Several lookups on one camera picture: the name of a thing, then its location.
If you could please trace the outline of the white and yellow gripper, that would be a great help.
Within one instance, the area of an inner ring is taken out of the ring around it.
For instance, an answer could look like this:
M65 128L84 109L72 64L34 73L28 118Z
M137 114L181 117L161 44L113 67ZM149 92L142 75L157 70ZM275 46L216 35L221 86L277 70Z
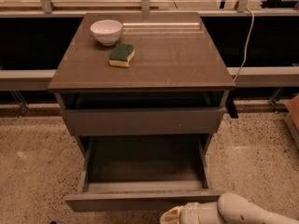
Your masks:
M160 224L222 224L222 217L216 202L187 203L162 214Z

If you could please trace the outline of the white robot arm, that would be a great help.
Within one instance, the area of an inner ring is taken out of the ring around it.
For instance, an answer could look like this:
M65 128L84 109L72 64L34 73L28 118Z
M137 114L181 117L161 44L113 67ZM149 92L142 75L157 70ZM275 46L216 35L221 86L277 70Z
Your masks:
M299 220L269 212L227 192L216 202L173 207L160 217L160 224L299 224Z

